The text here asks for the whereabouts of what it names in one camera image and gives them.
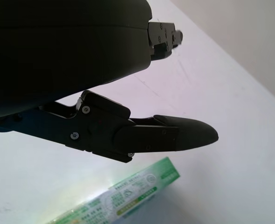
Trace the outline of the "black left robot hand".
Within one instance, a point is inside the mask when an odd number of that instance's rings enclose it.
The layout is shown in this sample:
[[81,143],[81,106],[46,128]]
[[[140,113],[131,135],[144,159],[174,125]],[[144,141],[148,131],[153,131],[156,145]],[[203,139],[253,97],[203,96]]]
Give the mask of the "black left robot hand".
[[210,125],[135,119],[91,88],[147,69],[183,40],[145,0],[0,0],[0,133],[19,132],[130,162],[215,143]]

